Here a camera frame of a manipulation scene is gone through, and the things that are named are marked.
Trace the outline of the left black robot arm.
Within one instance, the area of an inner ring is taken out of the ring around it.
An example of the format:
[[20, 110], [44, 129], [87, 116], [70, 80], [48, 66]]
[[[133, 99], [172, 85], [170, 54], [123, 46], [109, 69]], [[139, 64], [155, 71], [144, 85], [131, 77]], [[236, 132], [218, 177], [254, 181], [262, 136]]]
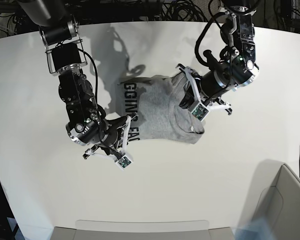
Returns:
[[[219, 12], [211, 16], [194, 47], [196, 59], [209, 72], [201, 76], [190, 67], [177, 66], [186, 77], [186, 92], [179, 106], [199, 121], [202, 122], [215, 110], [226, 110], [231, 115], [231, 104], [223, 101], [222, 95], [248, 86], [257, 78], [260, 68], [256, 64], [252, 16], [260, 3], [259, 0], [255, 3], [250, 0], [222, 0]], [[211, 50], [200, 53], [199, 48], [209, 28], [222, 16], [226, 17], [226, 22], [219, 28], [225, 47], [216, 59]]]

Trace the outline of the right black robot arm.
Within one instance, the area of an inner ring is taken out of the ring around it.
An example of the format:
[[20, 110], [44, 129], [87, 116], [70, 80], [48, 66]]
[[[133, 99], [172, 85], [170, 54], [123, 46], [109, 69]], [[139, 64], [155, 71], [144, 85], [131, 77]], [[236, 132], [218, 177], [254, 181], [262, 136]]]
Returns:
[[58, 94], [65, 103], [72, 142], [87, 146], [83, 158], [112, 159], [124, 170], [133, 163], [127, 153], [128, 135], [136, 113], [108, 120], [98, 104], [98, 87], [92, 86], [82, 68], [91, 56], [84, 51], [79, 24], [60, 0], [20, 0], [20, 7], [39, 27], [49, 73], [58, 76]]

